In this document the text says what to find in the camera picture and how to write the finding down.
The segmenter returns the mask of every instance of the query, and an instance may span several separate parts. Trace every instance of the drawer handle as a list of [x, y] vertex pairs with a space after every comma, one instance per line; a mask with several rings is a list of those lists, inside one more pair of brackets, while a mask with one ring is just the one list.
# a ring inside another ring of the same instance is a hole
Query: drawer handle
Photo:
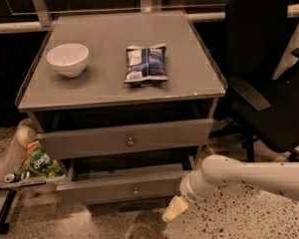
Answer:
[[134, 140], [131, 137], [129, 137], [128, 147], [132, 147], [132, 146], [134, 146]]
[[135, 198], [140, 198], [140, 193], [137, 187], [134, 188], [133, 195]]

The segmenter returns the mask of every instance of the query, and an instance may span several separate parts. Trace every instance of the white bowl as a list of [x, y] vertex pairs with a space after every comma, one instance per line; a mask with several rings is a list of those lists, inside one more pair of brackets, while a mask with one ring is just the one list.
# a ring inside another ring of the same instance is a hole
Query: white bowl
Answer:
[[89, 50], [81, 44], [64, 44], [52, 49], [47, 61], [60, 75], [80, 76], [88, 65]]

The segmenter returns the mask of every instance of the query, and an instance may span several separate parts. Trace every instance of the speckled floor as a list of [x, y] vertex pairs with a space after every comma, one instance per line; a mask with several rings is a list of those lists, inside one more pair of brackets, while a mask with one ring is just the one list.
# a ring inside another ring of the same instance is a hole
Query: speckled floor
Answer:
[[[0, 128], [0, 167], [14, 129]], [[243, 156], [235, 138], [223, 137], [209, 145], [208, 152]], [[284, 158], [261, 142], [255, 148], [259, 159]], [[0, 209], [6, 194], [0, 189]], [[17, 194], [7, 217], [10, 230], [0, 238], [125, 239], [138, 229], [151, 231], [157, 239], [299, 238], [299, 202], [248, 186], [209, 196], [167, 224], [161, 220], [164, 209], [165, 200], [84, 206], [64, 203], [57, 193], [31, 198]], [[148, 237], [139, 233], [135, 238]]]

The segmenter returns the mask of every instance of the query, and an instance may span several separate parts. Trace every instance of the dresser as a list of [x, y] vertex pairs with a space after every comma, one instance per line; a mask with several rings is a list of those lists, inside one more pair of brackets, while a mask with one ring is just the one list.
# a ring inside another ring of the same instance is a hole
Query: dresser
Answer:
[[[88, 67], [69, 79], [47, 53], [85, 45]], [[128, 46], [166, 43], [168, 81], [124, 84]], [[195, 167], [226, 82], [182, 11], [61, 16], [21, 88], [16, 105], [59, 160], [65, 201], [99, 204], [168, 197]]]

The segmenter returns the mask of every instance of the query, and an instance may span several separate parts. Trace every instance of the black chair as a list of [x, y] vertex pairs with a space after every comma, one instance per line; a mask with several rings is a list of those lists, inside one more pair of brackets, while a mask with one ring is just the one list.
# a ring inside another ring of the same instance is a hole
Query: black chair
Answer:
[[[226, 5], [227, 57], [222, 73], [228, 89], [215, 118], [232, 118], [238, 124], [247, 161], [254, 161], [257, 139], [276, 152], [298, 154], [294, 147], [299, 145], [299, 61], [277, 81], [270, 80], [286, 46], [287, 8], [288, 0], [230, 0]], [[293, 54], [299, 57], [299, 49]]]

